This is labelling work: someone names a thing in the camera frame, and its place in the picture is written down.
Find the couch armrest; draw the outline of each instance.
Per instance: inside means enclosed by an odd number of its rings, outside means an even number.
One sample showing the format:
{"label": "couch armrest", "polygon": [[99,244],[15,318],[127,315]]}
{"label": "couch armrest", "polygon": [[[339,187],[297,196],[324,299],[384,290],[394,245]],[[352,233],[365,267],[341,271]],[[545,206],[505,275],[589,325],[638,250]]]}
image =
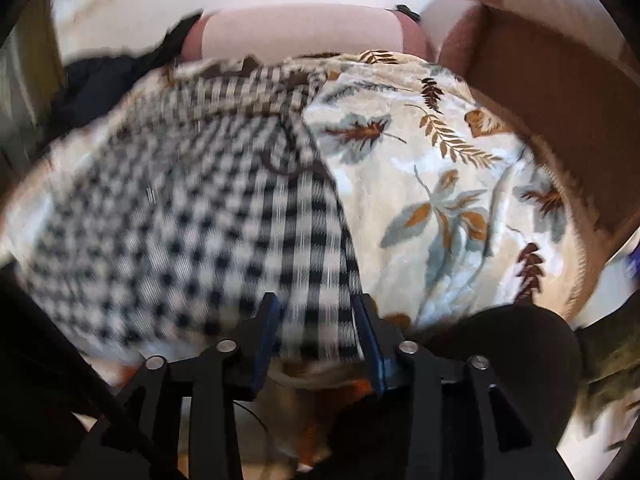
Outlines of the couch armrest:
{"label": "couch armrest", "polygon": [[434,63],[464,77],[487,27],[488,9],[476,0],[434,0],[420,28]]}
{"label": "couch armrest", "polygon": [[640,64],[599,0],[477,0],[513,12],[582,43],[602,57],[640,73]]}

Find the brown leaf motif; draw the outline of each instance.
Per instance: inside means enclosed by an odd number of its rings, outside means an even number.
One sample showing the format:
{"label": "brown leaf motif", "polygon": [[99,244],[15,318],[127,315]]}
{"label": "brown leaf motif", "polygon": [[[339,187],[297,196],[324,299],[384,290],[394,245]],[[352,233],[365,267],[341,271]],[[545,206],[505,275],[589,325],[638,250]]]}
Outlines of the brown leaf motif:
{"label": "brown leaf motif", "polygon": [[480,213],[475,211],[465,211],[460,213],[460,219],[467,225],[469,229],[469,237],[471,239],[480,241],[486,240],[486,221]]}
{"label": "brown leaf motif", "polygon": [[478,197],[482,195],[482,193],[485,193],[486,190],[462,192],[450,202],[447,201],[447,197],[453,192],[458,183],[458,170],[448,170],[442,173],[433,192],[431,192],[422,181],[420,174],[418,174],[418,169],[415,166],[414,174],[416,180],[425,190],[430,200],[418,204],[413,210],[409,210],[410,215],[408,220],[403,221],[401,224],[396,224],[396,230],[404,230],[417,226],[422,222],[429,222],[431,213],[433,212],[438,221],[442,245],[446,253],[451,253],[452,225],[464,224],[470,240],[476,240],[478,242],[484,242],[486,240],[488,227],[486,219],[481,213],[482,210],[471,210],[467,208],[477,202]]}
{"label": "brown leaf motif", "polygon": [[451,252],[451,229],[449,228],[449,218],[439,209],[436,209],[436,214],[440,219],[440,225],[442,227],[442,245],[447,253]]}
{"label": "brown leaf motif", "polygon": [[456,202],[454,202],[450,206],[447,206],[447,209],[449,209],[450,211],[454,211],[455,209],[462,209],[462,208],[468,207],[474,204],[475,202],[477,202],[478,197],[482,195],[482,193],[484,193],[484,191],[473,192],[466,196],[460,195],[460,197]]}
{"label": "brown leaf motif", "polygon": [[505,134],[513,131],[507,123],[500,117],[495,116],[488,110],[472,110],[465,114],[466,124],[469,125],[474,138]]}
{"label": "brown leaf motif", "polygon": [[355,124],[352,124],[347,128],[336,130],[328,128],[325,131],[331,136],[338,137],[341,144],[347,144],[348,142],[359,142],[361,150],[367,145],[367,143],[369,143],[369,147],[371,147],[382,135],[393,137],[406,144],[406,141],[404,139],[385,133],[385,129],[387,126],[388,121],[379,120],[369,121],[366,124],[360,124],[359,122],[356,122]]}
{"label": "brown leaf motif", "polygon": [[531,242],[518,254],[517,261],[523,265],[516,274],[516,277],[522,278],[522,282],[520,284],[520,290],[514,300],[515,303],[533,304],[533,293],[540,293],[542,290],[540,278],[545,275],[545,271],[541,267],[542,263],[544,263],[544,258],[537,253],[539,250],[540,247]]}
{"label": "brown leaf motif", "polygon": [[425,202],[421,206],[418,206],[418,208],[411,215],[411,218],[409,218],[406,221],[406,223],[404,224],[404,227],[412,227],[422,222],[429,216],[430,213],[431,213],[431,204],[429,202]]}
{"label": "brown leaf motif", "polygon": [[435,79],[430,77],[426,77],[420,81],[422,83],[422,98],[424,100],[424,104],[426,104],[431,110],[436,113],[440,113],[440,108],[438,107],[438,102],[440,101],[440,97],[444,94],[442,90],[438,87]]}
{"label": "brown leaf motif", "polygon": [[358,56],[358,61],[370,65],[383,63],[388,65],[397,65],[398,61],[394,55],[388,50],[366,50]]}
{"label": "brown leaf motif", "polygon": [[458,170],[445,171],[438,180],[435,192],[442,193],[456,187],[459,179],[460,177],[458,176]]}
{"label": "brown leaf motif", "polygon": [[540,206],[540,212],[543,217],[552,211],[564,208],[560,192],[553,185],[546,193],[528,189],[523,191],[520,197],[526,200],[533,199]]}
{"label": "brown leaf motif", "polygon": [[420,127],[426,126],[424,135],[426,137],[431,136],[431,145],[440,143],[440,155],[442,158],[449,154],[453,162],[460,160],[463,164],[471,164],[475,168],[490,168],[496,162],[502,160],[500,156],[493,155],[480,148],[469,144],[465,140],[456,135],[455,131],[447,126],[447,124],[439,118],[436,114],[431,114],[424,108],[417,105],[406,104],[418,108],[423,111],[424,115],[420,118]]}

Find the metal screw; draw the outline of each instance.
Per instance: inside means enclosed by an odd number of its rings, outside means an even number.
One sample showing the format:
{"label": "metal screw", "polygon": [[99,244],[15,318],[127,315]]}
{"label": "metal screw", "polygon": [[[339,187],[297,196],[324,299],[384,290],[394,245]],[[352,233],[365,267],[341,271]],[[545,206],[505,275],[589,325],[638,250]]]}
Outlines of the metal screw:
{"label": "metal screw", "polygon": [[402,341],[398,348],[405,354],[415,354],[418,351],[418,345],[413,341]]}
{"label": "metal screw", "polygon": [[471,365],[477,370],[486,370],[489,367],[489,359],[483,355],[474,355],[470,359]]}
{"label": "metal screw", "polygon": [[164,358],[154,355],[146,360],[145,366],[148,370],[158,370],[164,366]]}
{"label": "metal screw", "polygon": [[223,354],[233,352],[237,347],[236,342],[231,341],[231,339],[223,339],[216,345],[218,352],[222,352]]}

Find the black cable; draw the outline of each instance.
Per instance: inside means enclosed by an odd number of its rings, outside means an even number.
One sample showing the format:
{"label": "black cable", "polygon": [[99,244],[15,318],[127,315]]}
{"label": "black cable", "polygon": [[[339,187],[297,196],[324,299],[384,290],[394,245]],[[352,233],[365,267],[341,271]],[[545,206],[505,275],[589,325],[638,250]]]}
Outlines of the black cable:
{"label": "black cable", "polygon": [[268,480],[271,477],[271,465],[273,465],[273,460],[271,457],[271,433],[269,432],[267,425],[262,421],[262,419],[257,416],[252,410],[248,407],[240,404],[236,400],[234,400],[234,404],[239,408],[242,408],[247,413],[249,413],[255,420],[258,421],[258,424],[262,426],[265,435],[265,441],[267,443],[265,453],[264,453],[264,468],[262,469],[262,473],[260,473],[260,480]]}

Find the black and white checkered towel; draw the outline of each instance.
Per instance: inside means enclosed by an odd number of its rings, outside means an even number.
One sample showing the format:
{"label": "black and white checkered towel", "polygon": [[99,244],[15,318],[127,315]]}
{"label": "black and white checkered towel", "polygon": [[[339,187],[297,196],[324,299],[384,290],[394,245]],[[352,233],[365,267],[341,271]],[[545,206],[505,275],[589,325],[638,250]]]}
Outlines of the black and white checkered towel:
{"label": "black and white checkered towel", "polygon": [[138,102],[24,277],[72,339],[126,352],[203,342],[275,292],[282,356],[354,358],[360,292],[338,193],[300,111],[323,72],[261,67]]}

